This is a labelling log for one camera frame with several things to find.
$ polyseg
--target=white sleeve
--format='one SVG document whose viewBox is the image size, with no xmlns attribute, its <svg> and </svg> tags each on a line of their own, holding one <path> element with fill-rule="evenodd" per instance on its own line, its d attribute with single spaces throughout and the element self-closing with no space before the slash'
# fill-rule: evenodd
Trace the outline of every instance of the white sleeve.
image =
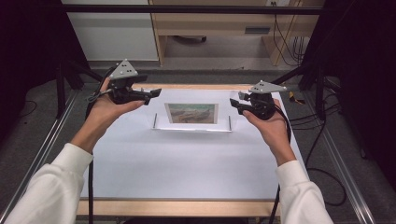
<svg viewBox="0 0 396 224">
<path fill-rule="evenodd" d="M 277 167 L 276 174 L 280 185 L 282 223 L 332 223 L 320 189 L 309 180 L 298 161 Z"/>
<path fill-rule="evenodd" d="M 6 224 L 76 222 L 83 175 L 92 155 L 66 144 L 52 164 L 41 167 L 6 220 Z"/>
</svg>

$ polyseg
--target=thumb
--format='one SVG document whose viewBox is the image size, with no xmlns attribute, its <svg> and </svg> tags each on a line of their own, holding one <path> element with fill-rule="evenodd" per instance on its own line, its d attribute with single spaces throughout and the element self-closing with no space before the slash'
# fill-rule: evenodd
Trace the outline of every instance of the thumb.
<svg viewBox="0 0 396 224">
<path fill-rule="evenodd" d="M 257 118 L 253 113 L 248 110 L 244 110 L 242 113 L 244 114 L 245 118 L 247 118 L 247 120 L 252 124 L 255 124 L 259 120 L 259 118 Z"/>
</svg>

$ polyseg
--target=human hand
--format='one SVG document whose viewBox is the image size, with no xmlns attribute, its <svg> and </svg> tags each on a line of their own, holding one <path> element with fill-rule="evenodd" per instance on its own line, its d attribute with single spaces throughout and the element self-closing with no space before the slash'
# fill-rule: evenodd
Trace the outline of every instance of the human hand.
<svg viewBox="0 0 396 224">
<path fill-rule="evenodd" d="M 109 81 L 110 79 L 107 77 L 100 91 L 107 90 Z M 91 153 L 96 142 L 117 118 L 127 112 L 136 110 L 144 103 L 144 101 L 132 101 L 127 104 L 116 105 L 111 101 L 108 94 L 100 96 L 71 143 Z"/>
<path fill-rule="evenodd" d="M 280 103 L 277 99 L 274 99 L 274 102 L 280 107 Z M 277 111 L 268 120 L 259 119 L 247 110 L 244 110 L 243 114 L 247 120 L 260 131 L 265 143 L 274 154 L 278 165 L 287 161 L 296 160 L 290 147 L 286 121 Z"/>
</svg>

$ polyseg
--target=wrist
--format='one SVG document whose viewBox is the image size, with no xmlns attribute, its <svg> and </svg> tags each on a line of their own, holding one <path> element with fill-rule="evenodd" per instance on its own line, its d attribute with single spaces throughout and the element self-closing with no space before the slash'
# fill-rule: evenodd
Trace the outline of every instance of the wrist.
<svg viewBox="0 0 396 224">
<path fill-rule="evenodd" d="M 105 134 L 106 130 L 95 128 L 85 123 L 71 140 L 71 144 L 92 153 L 97 141 Z"/>
<path fill-rule="evenodd" d="M 288 161 L 297 160 L 290 145 L 285 145 L 283 147 L 270 147 L 270 148 L 276 158 L 277 166 L 280 166 Z"/>
</svg>

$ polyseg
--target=white cabinet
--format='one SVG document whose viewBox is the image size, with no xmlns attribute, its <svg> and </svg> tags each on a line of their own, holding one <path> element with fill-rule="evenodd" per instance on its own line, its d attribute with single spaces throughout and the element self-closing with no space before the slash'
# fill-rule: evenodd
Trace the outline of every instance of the white cabinet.
<svg viewBox="0 0 396 224">
<path fill-rule="evenodd" d="M 64 4 L 147 5 L 147 0 L 62 0 Z M 67 13 L 88 61 L 158 61 L 148 13 Z"/>
</svg>

